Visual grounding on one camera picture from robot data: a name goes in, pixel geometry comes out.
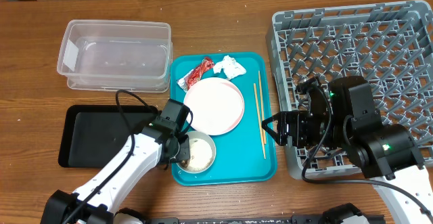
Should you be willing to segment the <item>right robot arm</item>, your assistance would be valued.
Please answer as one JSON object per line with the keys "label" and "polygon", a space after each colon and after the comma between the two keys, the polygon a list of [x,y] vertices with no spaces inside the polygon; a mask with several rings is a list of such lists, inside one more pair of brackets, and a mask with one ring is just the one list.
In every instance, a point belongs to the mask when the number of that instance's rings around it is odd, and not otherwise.
{"label": "right robot arm", "polygon": [[[368,184],[379,193],[396,223],[432,222],[432,186],[412,134],[400,124],[385,125],[362,76],[328,83],[313,77],[296,87],[307,95],[306,110],[281,111],[261,122],[280,146],[311,145],[302,164],[303,181],[313,184]],[[306,171],[322,148],[342,150],[363,179],[310,179]]]}

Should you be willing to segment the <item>red snack wrapper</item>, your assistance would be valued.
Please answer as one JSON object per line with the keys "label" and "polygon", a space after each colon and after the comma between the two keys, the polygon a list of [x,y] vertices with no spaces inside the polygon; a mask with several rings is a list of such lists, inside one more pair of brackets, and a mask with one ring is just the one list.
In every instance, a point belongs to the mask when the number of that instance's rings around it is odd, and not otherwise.
{"label": "red snack wrapper", "polygon": [[214,62],[210,57],[205,57],[202,62],[197,65],[193,70],[189,71],[184,77],[177,81],[178,86],[184,91],[188,91],[192,86],[194,86],[198,81],[201,80],[204,73],[213,69]]}

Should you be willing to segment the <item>brown food scrap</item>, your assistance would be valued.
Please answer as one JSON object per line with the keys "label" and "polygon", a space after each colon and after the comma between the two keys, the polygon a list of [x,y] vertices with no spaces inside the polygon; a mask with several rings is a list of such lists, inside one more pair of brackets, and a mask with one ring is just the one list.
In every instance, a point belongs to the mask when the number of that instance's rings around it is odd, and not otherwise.
{"label": "brown food scrap", "polygon": [[179,166],[182,167],[182,168],[187,168],[188,165],[189,165],[189,161],[188,161],[188,160],[182,160],[182,161],[179,163]]}

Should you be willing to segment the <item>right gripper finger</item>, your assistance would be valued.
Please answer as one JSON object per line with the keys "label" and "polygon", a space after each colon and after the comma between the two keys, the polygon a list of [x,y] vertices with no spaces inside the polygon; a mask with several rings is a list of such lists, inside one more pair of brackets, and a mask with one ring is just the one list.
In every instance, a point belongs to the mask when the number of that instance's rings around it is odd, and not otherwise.
{"label": "right gripper finger", "polygon": [[270,124],[271,123],[274,123],[274,122],[276,122],[277,123],[277,126],[279,126],[279,124],[280,124],[280,118],[281,118],[281,113],[280,112],[278,112],[278,113],[276,113],[276,114],[274,114],[274,115],[272,115],[272,116],[270,116],[270,117],[268,117],[268,118],[266,118],[266,119],[264,119],[262,122],[261,122],[261,127],[262,127],[262,129],[265,131],[265,132],[267,132],[267,133],[269,133],[269,132],[274,132],[274,130],[273,129],[271,129],[270,128]]}
{"label": "right gripper finger", "polygon": [[279,146],[285,146],[288,144],[288,133],[287,132],[275,132],[271,131],[269,135],[273,138],[276,144]]}

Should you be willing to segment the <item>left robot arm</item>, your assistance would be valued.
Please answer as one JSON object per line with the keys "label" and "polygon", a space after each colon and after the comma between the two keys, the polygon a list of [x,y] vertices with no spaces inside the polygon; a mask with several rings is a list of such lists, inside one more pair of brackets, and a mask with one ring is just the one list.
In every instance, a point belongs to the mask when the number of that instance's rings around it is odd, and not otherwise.
{"label": "left robot arm", "polygon": [[117,155],[71,194],[56,191],[48,199],[42,223],[113,223],[116,211],[137,182],[159,164],[190,158],[183,127],[192,111],[169,99],[163,111],[141,132],[128,136]]}

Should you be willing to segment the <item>small grey bowl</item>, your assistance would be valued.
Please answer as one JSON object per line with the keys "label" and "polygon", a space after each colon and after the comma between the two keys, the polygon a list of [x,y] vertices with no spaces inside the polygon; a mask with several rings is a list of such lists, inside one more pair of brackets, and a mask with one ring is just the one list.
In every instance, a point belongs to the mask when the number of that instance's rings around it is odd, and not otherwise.
{"label": "small grey bowl", "polygon": [[216,158],[215,143],[203,132],[190,131],[186,135],[189,138],[189,159],[180,161],[177,166],[187,173],[203,173],[210,168]]}

